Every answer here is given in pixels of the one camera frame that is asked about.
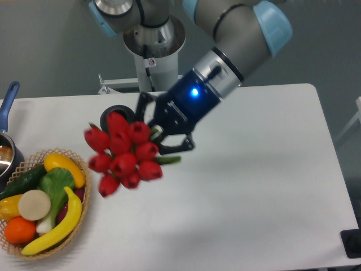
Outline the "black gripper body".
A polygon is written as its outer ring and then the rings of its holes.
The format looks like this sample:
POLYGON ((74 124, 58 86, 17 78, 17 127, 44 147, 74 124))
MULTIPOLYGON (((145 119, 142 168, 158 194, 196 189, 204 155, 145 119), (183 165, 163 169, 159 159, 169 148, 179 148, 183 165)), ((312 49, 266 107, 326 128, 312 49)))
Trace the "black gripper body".
POLYGON ((220 101, 211 88, 191 70, 169 91, 158 96, 153 119, 148 125, 151 128, 160 126, 166 136, 190 134, 220 101))

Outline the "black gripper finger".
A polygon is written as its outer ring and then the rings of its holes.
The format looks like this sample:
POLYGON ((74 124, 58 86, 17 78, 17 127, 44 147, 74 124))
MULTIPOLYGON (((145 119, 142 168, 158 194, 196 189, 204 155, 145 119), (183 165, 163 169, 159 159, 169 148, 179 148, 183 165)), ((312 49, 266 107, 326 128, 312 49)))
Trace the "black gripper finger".
POLYGON ((157 96, 152 95, 147 92, 141 92, 139 94, 137 107, 135 110, 134 121, 144 122, 144 114, 146 112, 146 107, 150 103, 155 102, 155 101, 157 101, 157 96))
POLYGON ((168 155, 193 150, 195 148, 195 142, 193 140, 192 133, 185 134, 185 136, 185 139, 178 145, 167 146, 159 143, 159 153, 161 155, 168 155))

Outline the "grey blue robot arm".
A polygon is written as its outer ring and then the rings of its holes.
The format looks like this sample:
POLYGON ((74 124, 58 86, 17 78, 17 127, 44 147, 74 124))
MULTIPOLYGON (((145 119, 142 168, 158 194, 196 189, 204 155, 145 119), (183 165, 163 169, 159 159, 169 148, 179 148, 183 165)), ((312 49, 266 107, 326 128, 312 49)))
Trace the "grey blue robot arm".
POLYGON ((140 96, 135 119, 155 102, 149 122, 161 154, 194 148, 192 131, 230 92, 240 87, 292 38, 287 17, 271 1, 182 1, 191 20, 214 41, 184 76, 178 53, 186 34, 170 13, 170 1, 90 1, 89 9, 108 36, 121 34, 133 54, 140 96))

